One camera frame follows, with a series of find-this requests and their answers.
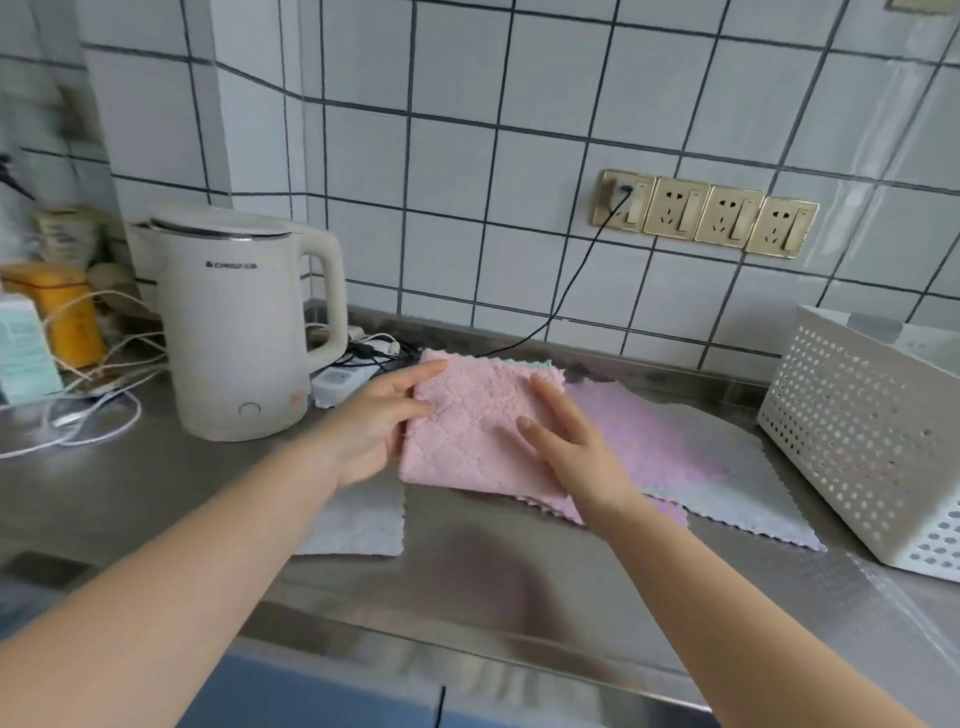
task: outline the right hand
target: right hand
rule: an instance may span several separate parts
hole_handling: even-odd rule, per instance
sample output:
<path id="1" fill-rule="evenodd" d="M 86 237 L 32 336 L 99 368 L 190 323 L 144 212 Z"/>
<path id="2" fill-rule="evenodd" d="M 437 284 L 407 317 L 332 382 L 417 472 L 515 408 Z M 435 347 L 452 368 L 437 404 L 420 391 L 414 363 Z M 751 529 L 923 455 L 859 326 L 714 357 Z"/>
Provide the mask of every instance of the right hand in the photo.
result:
<path id="1" fill-rule="evenodd" d="M 551 432 L 526 417 L 516 419 L 516 429 L 553 469 L 587 526 L 596 530 L 605 515 L 620 510 L 637 491 L 603 435 L 573 400 L 537 375 L 530 377 L 530 384 L 564 431 Z"/>

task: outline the white tile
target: white tile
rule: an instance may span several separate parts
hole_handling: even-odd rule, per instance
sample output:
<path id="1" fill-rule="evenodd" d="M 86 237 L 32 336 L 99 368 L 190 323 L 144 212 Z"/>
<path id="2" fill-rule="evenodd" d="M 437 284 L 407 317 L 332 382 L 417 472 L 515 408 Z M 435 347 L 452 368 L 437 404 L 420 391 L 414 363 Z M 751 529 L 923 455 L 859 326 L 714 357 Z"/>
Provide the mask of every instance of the white tile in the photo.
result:
<path id="1" fill-rule="evenodd" d="M 77 0 L 77 19 L 87 43 L 186 55 L 180 0 Z"/>
<path id="2" fill-rule="evenodd" d="M 20 58 L 44 58 L 29 0 L 0 3 L 0 48 Z"/>
<path id="3" fill-rule="evenodd" d="M 820 54 L 721 40 L 687 149 L 777 162 Z"/>
<path id="4" fill-rule="evenodd" d="M 592 238 L 599 230 L 593 226 L 593 206 L 596 202 L 597 186 L 605 169 L 622 169 L 653 177 L 673 177 L 674 170 L 677 169 L 677 158 L 658 152 L 642 152 L 590 142 L 584 174 L 580 180 L 580 191 L 577 194 L 577 206 L 573 213 L 571 234 Z M 654 241 L 649 235 L 609 228 L 605 229 L 598 239 L 644 246 L 652 245 Z"/>
<path id="5" fill-rule="evenodd" d="M 502 308 L 487 308 L 483 305 L 477 306 L 476 315 L 473 317 L 474 328 L 507 333 L 511 336 L 527 336 L 545 323 L 546 316 L 535 316 L 532 313 L 519 313 L 517 311 L 505 311 Z M 533 338 L 537 341 L 543 341 L 545 332 L 546 329 L 536 334 Z"/>
<path id="6" fill-rule="evenodd" d="M 407 213 L 403 287 L 473 300 L 482 223 Z"/>
<path id="7" fill-rule="evenodd" d="M 254 215 L 290 217 L 290 195 L 233 195 L 233 209 Z"/>
<path id="8" fill-rule="evenodd" d="M 724 0 L 620 0 L 617 21 L 716 33 Z"/>
<path id="9" fill-rule="evenodd" d="M 470 303 L 418 296 L 416 293 L 407 291 L 404 291 L 400 298 L 400 313 L 404 316 L 462 327 L 470 325 L 470 317 L 473 315 L 473 306 Z"/>
<path id="10" fill-rule="evenodd" d="M 493 129 L 413 119 L 407 206 L 482 220 L 493 137 Z"/>
<path id="11" fill-rule="evenodd" d="M 890 12 L 886 0 L 851 0 L 833 47 L 936 61 L 956 27 L 956 15 Z"/>
<path id="12" fill-rule="evenodd" d="M 304 174 L 306 191 L 311 195 L 326 193 L 324 186 L 324 107 L 303 104 Z"/>
<path id="13" fill-rule="evenodd" d="M 294 206 L 294 220 L 298 223 L 310 222 L 310 212 L 307 208 L 306 195 L 291 195 L 290 202 Z"/>
<path id="14" fill-rule="evenodd" d="M 837 276 L 923 290 L 959 231 L 955 197 L 880 187 Z"/>
<path id="15" fill-rule="evenodd" d="M 26 166 L 24 186 L 43 206 L 64 207 L 83 201 L 77 175 L 67 159 L 29 153 L 22 158 Z"/>
<path id="16" fill-rule="evenodd" d="M 571 239 L 566 246 L 555 306 L 589 248 L 586 240 Z M 573 281 L 560 315 L 597 324 L 626 327 L 640 290 L 643 269 L 650 254 L 638 248 L 596 243 L 584 269 Z"/>
<path id="17" fill-rule="evenodd" d="M 347 278 L 398 285 L 403 215 L 399 210 L 327 201 L 327 226 L 344 252 Z"/>
<path id="18" fill-rule="evenodd" d="M 113 180 L 113 186 L 116 187 L 123 219 L 129 223 L 140 223 L 149 219 L 151 207 L 158 204 L 172 202 L 206 205 L 206 193 L 194 189 L 116 179 Z"/>
<path id="19" fill-rule="evenodd" d="M 605 25 L 517 15 L 501 122 L 586 135 L 609 35 Z"/>
<path id="20" fill-rule="evenodd" d="M 84 64 L 74 0 L 31 0 L 48 61 Z"/>
<path id="21" fill-rule="evenodd" d="M 326 110 L 326 179 L 334 197 L 403 204 L 407 122 L 357 109 Z"/>
<path id="22" fill-rule="evenodd" d="M 879 177 L 932 72 L 917 63 L 831 54 L 786 163 Z"/>
<path id="23" fill-rule="evenodd" d="M 820 209 L 797 257 L 791 260 L 769 255 L 748 255 L 747 262 L 764 268 L 830 275 L 840 255 L 847 249 L 856 224 L 870 202 L 871 189 L 868 182 L 848 182 L 794 172 L 780 173 L 774 186 L 774 195 L 819 203 Z"/>
<path id="24" fill-rule="evenodd" d="M 921 327 L 960 331 L 960 301 L 924 296 L 910 323 Z"/>
<path id="25" fill-rule="evenodd" d="M 680 149 L 712 45 L 705 37 L 617 28 L 593 136 Z"/>
<path id="26" fill-rule="evenodd" d="M 233 192 L 289 192 L 283 94 L 224 69 L 220 104 Z"/>
<path id="27" fill-rule="evenodd" d="M 220 72 L 212 65 L 194 63 L 193 83 L 197 90 L 197 113 L 204 143 L 206 179 L 211 189 L 230 190 L 230 168 L 224 114 L 220 99 Z"/>
<path id="28" fill-rule="evenodd" d="M 680 163 L 677 177 L 684 180 L 703 180 L 711 184 L 722 184 L 726 187 L 753 189 L 766 194 L 770 188 L 770 180 L 774 177 L 774 170 L 752 167 L 746 164 L 732 164 L 725 161 L 687 157 Z M 739 248 L 708 245 L 692 240 L 671 240 L 668 237 L 657 239 L 657 250 L 669 253 L 703 255 L 718 260 L 739 260 L 742 253 Z"/>
<path id="29" fill-rule="evenodd" d="M 584 144 L 502 132 L 496 146 L 489 219 L 566 232 Z"/>
<path id="30" fill-rule="evenodd" d="M 326 98 L 407 108 L 411 3 L 324 2 Z"/>
<path id="31" fill-rule="evenodd" d="M 734 352 L 729 349 L 710 347 L 704 359 L 705 372 L 717 372 L 735 379 L 773 381 L 780 368 L 780 358 L 758 353 Z"/>
<path id="32" fill-rule="evenodd" d="M 505 12 L 417 5 L 413 110 L 495 122 L 509 27 Z"/>
<path id="33" fill-rule="evenodd" d="M 210 0 L 210 16 L 218 62 L 283 86 L 276 0 Z"/>
<path id="34" fill-rule="evenodd" d="M 99 51 L 86 59 L 113 171 L 204 186 L 186 63 Z"/>
<path id="35" fill-rule="evenodd" d="M 109 165 L 74 159 L 73 166 L 77 170 L 77 182 L 84 202 L 119 217 L 120 205 L 117 203 L 117 193 L 113 186 L 113 177 L 110 176 Z"/>
<path id="36" fill-rule="evenodd" d="M 835 280 L 827 288 L 820 306 L 834 311 L 864 313 L 894 321 L 906 321 L 919 299 L 919 293 L 892 291 L 889 288 Z"/>
<path id="37" fill-rule="evenodd" d="M 290 159 L 290 189 L 306 192 L 306 148 L 303 133 L 303 101 L 283 97 L 287 105 L 287 155 Z"/>
<path id="38" fill-rule="evenodd" d="M 186 32 L 190 37 L 190 54 L 194 58 L 212 61 L 216 52 L 209 0 L 183 0 L 183 11 L 186 15 Z"/>
<path id="39" fill-rule="evenodd" d="M 627 344 L 623 348 L 623 355 L 632 359 L 669 364 L 681 369 L 696 369 L 703 352 L 704 348 L 700 344 L 645 336 L 642 333 L 627 334 Z"/>
<path id="40" fill-rule="evenodd" d="M 321 197 L 307 196 L 306 220 L 314 228 L 326 230 L 326 200 Z"/>
<path id="41" fill-rule="evenodd" d="M 732 0 L 725 36 L 824 45 L 843 0 Z"/>
<path id="42" fill-rule="evenodd" d="M 561 344 L 574 349 L 619 355 L 623 345 L 623 331 L 557 319 L 550 324 L 546 340 L 551 344 Z"/>
<path id="43" fill-rule="evenodd" d="M 814 305 L 825 279 L 762 268 L 741 268 L 713 340 L 717 344 L 781 353 L 798 305 Z"/>
<path id="44" fill-rule="evenodd" d="M 548 313 L 564 239 L 487 226 L 477 301 Z"/>
<path id="45" fill-rule="evenodd" d="M 300 4 L 299 0 L 280 0 L 280 40 L 283 45 L 284 88 L 301 93 L 300 82 Z"/>
<path id="46" fill-rule="evenodd" d="M 736 266 L 654 253 L 630 328 L 706 341 Z"/>
<path id="47" fill-rule="evenodd" d="M 960 189 L 960 68 L 941 68 L 888 178 Z"/>
<path id="48" fill-rule="evenodd" d="M 516 9 L 613 20 L 616 0 L 516 0 Z"/>

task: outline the kettle handle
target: kettle handle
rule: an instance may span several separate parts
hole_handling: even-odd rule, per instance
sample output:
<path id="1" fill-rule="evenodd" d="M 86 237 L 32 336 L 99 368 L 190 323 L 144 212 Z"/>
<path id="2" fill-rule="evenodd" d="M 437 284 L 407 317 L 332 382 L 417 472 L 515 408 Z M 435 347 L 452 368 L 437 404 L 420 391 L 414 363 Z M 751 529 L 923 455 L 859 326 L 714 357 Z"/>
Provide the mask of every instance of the kettle handle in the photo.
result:
<path id="1" fill-rule="evenodd" d="M 307 354 L 309 371 L 313 373 L 335 362 L 347 350 L 347 281 L 344 278 L 344 258 L 340 252 L 340 243 L 329 232 L 299 223 L 290 225 L 292 231 L 300 235 L 300 254 L 315 255 L 324 265 L 326 321 L 330 324 L 330 334 L 323 346 Z"/>

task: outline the power cord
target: power cord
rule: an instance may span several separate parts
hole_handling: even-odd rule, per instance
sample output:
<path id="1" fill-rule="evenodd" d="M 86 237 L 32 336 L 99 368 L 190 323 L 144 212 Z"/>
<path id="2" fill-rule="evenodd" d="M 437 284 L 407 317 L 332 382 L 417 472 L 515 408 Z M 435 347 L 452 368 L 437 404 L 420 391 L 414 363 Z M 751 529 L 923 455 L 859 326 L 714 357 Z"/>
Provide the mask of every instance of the power cord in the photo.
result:
<path id="1" fill-rule="evenodd" d="M 516 349 L 516 347 L 520 346 L 521 344 L 526 344 L 528 341 L 530 341 L 530 339 L 532 339 L 534 336 L 536 336 L 537 334 L 539 334 L 539 333 L 540 333 L 541 331 L 543 331 L 545 328 L 547 328 L 548 326 L 550 326 L 551 322 L 553 322 L 553 320 L 557 318 L 557 314 L 560 313 L 561 306 L 563 306 L 563 305 L 564 305 L 564 301 L 566 301 L 566 294 L 568 294 L 568 293 L 570 292 L 570 288 L 571 288 L 571 286 L 573 285 L 573 281 L 575 281 L 575 280 L 577 279 L 577 276 L 580 275 L 580 272 L 584 269 L 584 266 L 587 265 L 587 258 L 589 258 L 589 257 L 590 257 L 590 253 L 593 252 L 593 246 L 596 244 L 597 240 L 600 238 L 600 235 L 601 235 L 601 234 L 603 233 L 603 231 L 606 229 L 608 223 L 613 219 L 613 216 L 619 211 L 619 209 L 623 206 L 623 204 L 624 204 L 625 202 L 627 202 L 628 199 L 630 199 L 630 193 L 634 191 L 634 186 L 631 185 L 631 184 L 621 184 L 621 185 L 620 185 L 620 191 L 624 193 L 623 199 L 620 200 L 620 202 L 618 202 L 618 203 L 616 204 L 616 207 L 614 207 L 614 208 L 610 211 L 610 214 L 607 215 L 607 219 L 604 220 L 604 221 L 603 221 L 603 225 L 600 226 L 600 230 L 598 230 L 597 233 L 593 236 L 593 239 L 590 240 L 589 247 L 587 247 L 587 254 L 584 255 L 584 259 L 583 259 L 582 261 L 580 261 L 580 266 L 577 268 L 576 272 L 573 274 L 573 278 L 571 278 L 571 279 L 570 279 L 570 282 L 566 285 L 566 288 L 564 289 L 564 294 L 563 294 L 562 296 L 560 296 L 560 302 L 557 303 L 557 307 L 556 307 L 556 308 L 553 310 L 553 312 L 547 317 L 546 321 L 543 322 L 542 326 L 540 326 L 539 328 L 537 328 L 537 330 L 533 331 L 533 332 L 530 333 L 528 336 L 524 336 L 522 339 L 520 339 L 519 341 L 517 341 L 517 342 L 514 343 L 514 344 L 511 344 L 511 345 L 508 346 L 508 347 L 503 347 L 503 348 L 501 348 L 501 349 L 494 349 L 492 352 L 487 352 L 487 353 L 485 353 L 485 354 L 480 354 L 481 356 L 494 356 L 495 354 L 499 354 L 499 353 L 503 353 L 503 352 L 508 352 L 510 349 Z"/>

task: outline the quilted pattern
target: quilted pattern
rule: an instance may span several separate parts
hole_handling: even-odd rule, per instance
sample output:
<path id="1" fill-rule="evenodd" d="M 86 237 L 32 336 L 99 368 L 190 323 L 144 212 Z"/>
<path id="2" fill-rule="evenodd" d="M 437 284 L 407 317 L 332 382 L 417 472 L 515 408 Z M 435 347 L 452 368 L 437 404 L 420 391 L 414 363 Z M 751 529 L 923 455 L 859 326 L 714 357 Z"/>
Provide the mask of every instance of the quilted pattern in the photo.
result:
<path id="1" fill-rule="evenodd" d="M 426 350 L 420 361 L 447 359 L 446 371 L 417 385 L 414 396 L 433 405 L 430 417 L 407 425 L 400 479 L 504 496 L 564 497 L 556 476 L 516 431 L 524 415 L 553 427 L 553 415 L 530 389 L 538 374 L 563 388 L 553 366 Z"/>

